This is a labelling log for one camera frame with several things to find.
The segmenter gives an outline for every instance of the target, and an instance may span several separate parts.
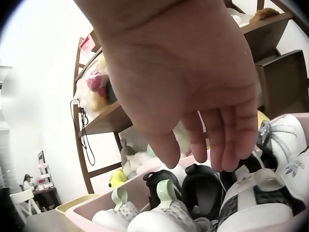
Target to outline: table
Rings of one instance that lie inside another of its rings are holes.
[[[52,209],[27,217],[23,232],[83,232],[63,213]]]
[[[33,191],[33,195],[36,194],[41,194],[41,193],[45,193],[45,192],[50,192],[50,191],[56,191],[56,187],[51,187],[51,188],[47,188],[47,189],[43,189],[43,190],[35,190]]]
[[[50,192],[50,196],[52,197],[53,202],[55,203],[55,206],[57,207],[57,206],[61,205],[61,203],[60,203],[60,200],[58,198],[58,194],[57,194],[56,191],[57,191],[56,187],[51,187],[51,188],[47,188],[47,189],[43,189],[43,190],[35,190],[35,191],[33,191],[33,195]]]

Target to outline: cap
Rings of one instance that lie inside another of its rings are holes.
[[[29,174],[25,175],[25,178],[33,178],[32,176],[30,176]]]

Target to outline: adidas logo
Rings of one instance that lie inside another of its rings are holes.
[[[286,175],[292,173],[292,177],[294,178],[297,175],[298,167],[300,167],[301,169],[305,168],[305,166],[301,162],[295,160],[295,164],[286,167]]]
[[[247,184],[250,182],[252,176],[248,176],[248,177],[243,177],[241,181],[237,182],[237,184],[239,185],[237,188],[240,188],[241,186]]]

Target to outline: white chair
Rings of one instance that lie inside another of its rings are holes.
[[[18,214],[20,215],[21,219],[23,220],[23,222],[26,224],[27,219],[24,215],[23,212],[25,212],[25,214],[27,214],[28,216],[32,215],[32,211],[31,211],[31,205],[34,207],[35,211],[37,213],[41,213],[41,210],[39,209],[39,207],[36,205],[35,201],[33,200],[33,193],[31,189],[28,189],[26,191],[23,192],[19,192],[19,193],[14,193],[14,194],[10,194],[10,198],[18,212]],[[26,210],[21,203],[25,202],[28,200],[28,210]]]

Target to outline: woman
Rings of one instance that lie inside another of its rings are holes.
[[[36,189],[36,186],[31,182],[31,178],[33,178],[32,176],[30,176],[29,174],[26,174],[24,179],[23,179],[23,190],[26,191],[28,189],[31,189],[32,191],[34,191]]]
[[[25,177],[23,179],[23,190],[24,191],[29,190],[29,189],[34,191],[37,188],[37,186],[35,186],[33,183],[30,183],[31,178],[33,178],[33,177],[30,176],[29,174],[25,175]],[[34,195],[33,199],[34,199],[35,202],[39,203],[39,207],[40,207],[40,210],[42,212],[44,212],[44,208],[46,210],[49,210],[49,204],[48,204],[46,198],[42,194]]]

